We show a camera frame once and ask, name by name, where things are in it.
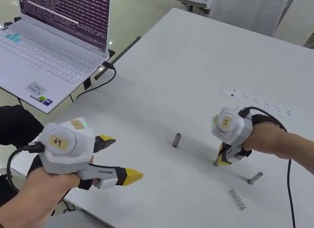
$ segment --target number label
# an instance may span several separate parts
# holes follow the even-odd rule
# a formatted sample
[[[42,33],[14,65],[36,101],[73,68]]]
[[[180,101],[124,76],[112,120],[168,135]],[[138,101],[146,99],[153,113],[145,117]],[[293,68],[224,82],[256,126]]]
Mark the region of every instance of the number label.
[[[222,130],[228,130],[231,122],[232,122],[232,118],[230,116],[224,116],[224,118],[222,119],[220,123],[220,128]]]
[[[80,120],[72,120],[71,123],[76,130],[81,130],[85,128]]]
[[[69,141],[68,139],[61,138],[56,135],[51,135],[49,138],[49,145],[62,151],[65,151],[69,146]]]

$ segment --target black cable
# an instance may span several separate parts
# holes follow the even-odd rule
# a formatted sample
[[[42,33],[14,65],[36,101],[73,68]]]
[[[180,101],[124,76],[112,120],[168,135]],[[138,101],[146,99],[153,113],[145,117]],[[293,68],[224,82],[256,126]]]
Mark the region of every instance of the black cable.
[[[275,118],[273,115],[269,114],[268,112],[264,111],[263,109],[257,108],[257,107],[247,107],[244,108],[243,110],[241,110],[239,112],[239,115],[241,117],[243,116],[247,116],[250,112],[251,109],[260,111],[261,113],[271,117],[272,119],[274,119],[277,122],[277,125],[283,129],[285,132],[288,132],[287,129],[284,127],[284,125],[277,119]],[[290,188],[290,171],[291,171],[291,163],[292,160],[289,159],[288,161],[288,170],[287,170],[287,189],[288,189],[288,196],[289,196],[289,202],[290,202],[290,208],[291,208],[291,218],[292,218],[292,227],[296,228],[295,226],[295,217],[294,217],[294,208],[293,208],[293,201],[292,201],[292,195],[291,195],[291,188]]]
[[[22,102],[21,102],[21,99],[20,99],[20,98],[17,98],[17,99],[18,99],[19,104],[22,106],[22,108],[24,108],[24,107],[23,107],[23,104],[22,104]]]
[[[115,67],[114,67],[111,63],[109,63],[109,62],[104,62],[104,63],[103,63],[103,66],[105,66],[105,67],[107,67],[107,68],[109,68],[109,69],[112,69],[112,70],[114,71],[113,77],[112,77],[109,81],[107,81],[107,82],[105,82],[105,83],[103,83],[103,84],[101,84],[101,85],[99,85],[99,86],[97,86],[97,87],[94,87],[94,88],[92,88],[92,89],[89,89],[89,90],[86,90],[86,91],[82,92],[81,94],[79,94],[79,95],[77,96],[76,99],[78,99],[78,98],[79,98],[81,95],[83,95],[83,94],[86,94],[86,93],[91,92],[91,91],[93,91],[93,90],[99,89],[100,87],[103,87],[104,85],[106,85],[106,84],[112,82],[112,80],[113,80],[113,79],[116,77],[116,75],[117,75],[117,70],[116,70]]]
[[[24,146],[22,148],[16,149],[9,156],[8,162],[6,164],[6,178],[7,178],[9,185],[11,186],[11,188],[16,192],[19,192],[20,190],[18,188],[16,188],[16,186],[14,185],[14,183],[12,181],[11,163],[12,163],[14,156],[20,152],[23,152],[23,151],[28,151],[29,153],[41,153],[41,152],[45,151],[45,146],[41,142],[30,143],[28,146]]]
[[[24,147],[23,148],[20,148],[20,149],[17,149],[15,150],[13,153],[11,153],[9,159],[8,159],[8,162],[6,164],[6,177],[7,177],[7,180],[8,180],[8,183],[9,185],[11,186],[11,188],[16,191],[16,192],[19,192],[20,190],[18,188],[15,187],[13,181],[12,181],[12,175],[11,175],[11,162],[14,158],[15,155],[17,155],[18,153],[20,152],[23,152],[25,151]]]
[[[66,212],[74,212],[75,210],[73,210],[73,209],[65,209],[64,211],[63,211],[63,213],[66,213]]]

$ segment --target metal cylinder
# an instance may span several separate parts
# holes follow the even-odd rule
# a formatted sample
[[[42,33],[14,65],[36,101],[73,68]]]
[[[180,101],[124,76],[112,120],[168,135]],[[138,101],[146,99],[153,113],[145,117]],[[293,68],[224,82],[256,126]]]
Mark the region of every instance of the metal cylinder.
[[[173,146],[174,148],[177,148],[178,145],[179,145],[180,140],[181,140],[181,134],[178,133],[178,134],[176,135],[176,137],[175,137],[175,140],[174,140],[173,143],[172,143],[172,146]]]
[[[254,183],[263,176],[262,172],[257,173],[252,179],[248,179],[247,183],[254,185]]]

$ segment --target black sleeve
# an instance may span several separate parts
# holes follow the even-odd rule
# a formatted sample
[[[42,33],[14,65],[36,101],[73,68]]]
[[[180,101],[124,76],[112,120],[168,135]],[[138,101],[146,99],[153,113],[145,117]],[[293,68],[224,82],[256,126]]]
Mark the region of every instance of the black sleeve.
[[[43,129],[44,126],[21,105],[0,107],[0,144],[21,148]]]

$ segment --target hand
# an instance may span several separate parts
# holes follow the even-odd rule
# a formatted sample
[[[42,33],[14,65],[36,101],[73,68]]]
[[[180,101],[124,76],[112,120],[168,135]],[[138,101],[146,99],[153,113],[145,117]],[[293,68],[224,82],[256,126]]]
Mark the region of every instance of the hand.
[[[253,132],[243,144],[243,148],[245,150],[254,149],[262,153],[276,154],[280,158],[288,159],[289,157],[285,155],[281,148],[281,142],[285,134],[287,133],[275,124],[260,123],[253,127]]]
[[[43,167],[34,170],[26,179],[18,198],[32,211],[32,227],[42,227],[66,192],[80,183],[76,173],[55,175]]]

